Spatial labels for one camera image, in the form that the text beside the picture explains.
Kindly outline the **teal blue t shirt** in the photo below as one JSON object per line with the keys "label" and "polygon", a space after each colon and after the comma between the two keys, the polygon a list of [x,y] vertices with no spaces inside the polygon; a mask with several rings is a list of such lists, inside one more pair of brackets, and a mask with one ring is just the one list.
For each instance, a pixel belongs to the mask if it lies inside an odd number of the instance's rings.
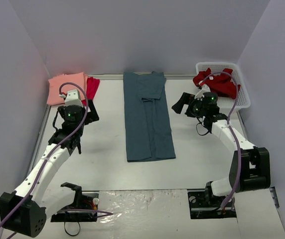
{"label": "teal blue t shirt", "polygon": [[123,74],[126,154],[128,162],[176,157],[162,72]]}

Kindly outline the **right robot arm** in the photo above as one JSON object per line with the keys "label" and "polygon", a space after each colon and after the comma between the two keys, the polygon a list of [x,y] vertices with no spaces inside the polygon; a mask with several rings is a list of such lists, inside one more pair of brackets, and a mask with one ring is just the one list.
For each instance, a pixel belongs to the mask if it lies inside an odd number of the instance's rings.
{"label": "right robot arm", "polygon": [[185,115],[198,119],[208,133],[216,136],[232,153],[229,175],[206,184],[204,200],[211,206],[217,205],[222,197],[230,200],[234,193],[266,189],[271,185],[269,151],[243,137],[220,112],[217,100],[217,94],[212,92],[203,93],[200,98],[183,93],[172,106],[177,114],[187,106]]}

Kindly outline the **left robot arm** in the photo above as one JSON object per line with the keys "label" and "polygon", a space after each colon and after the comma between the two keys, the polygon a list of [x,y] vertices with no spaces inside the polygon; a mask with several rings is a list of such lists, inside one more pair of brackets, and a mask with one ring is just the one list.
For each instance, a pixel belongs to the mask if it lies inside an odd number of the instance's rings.
{"label": "left robot arm", "polygon": [[92,100],[84,105],[64,105],[57,109],[63,118],[62,127],[55,131],[37,165],[11,193],[0,196],[0,227],[34,238],[43,229],[48,217],[62,207],[78,208],[83,195],[76,190],[59,193],[52,206],[43,206],[42,198],[49,183],[74,150],[81,153],[84,126],[98,121]]}

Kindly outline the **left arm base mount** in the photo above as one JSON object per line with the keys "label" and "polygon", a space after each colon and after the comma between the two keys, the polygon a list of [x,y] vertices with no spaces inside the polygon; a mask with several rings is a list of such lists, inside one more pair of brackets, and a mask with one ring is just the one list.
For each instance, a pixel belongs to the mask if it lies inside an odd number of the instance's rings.
{"label": "left arm base mount", "polygon": [[[99,204],[99,192],[83,192],[82,198],[80,199],[77,206],[68,205],[63,209],[87,209],[87,210],[96,210],[98,209]],[[53,215],[50,219],[51,223],[58,222],[96,222],[98,213],[93,212],[60,212]]]}

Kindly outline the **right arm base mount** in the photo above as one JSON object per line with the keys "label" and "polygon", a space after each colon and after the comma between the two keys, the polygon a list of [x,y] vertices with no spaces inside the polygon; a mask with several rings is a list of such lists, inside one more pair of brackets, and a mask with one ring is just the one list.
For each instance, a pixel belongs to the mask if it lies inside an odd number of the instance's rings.
{"label": "right arm base mount", "polygon": [[236,210],[232,201],[220,207],[223,197],[209,200],[204,189],[187,190],[189,214],[192,220],[236,218]]}

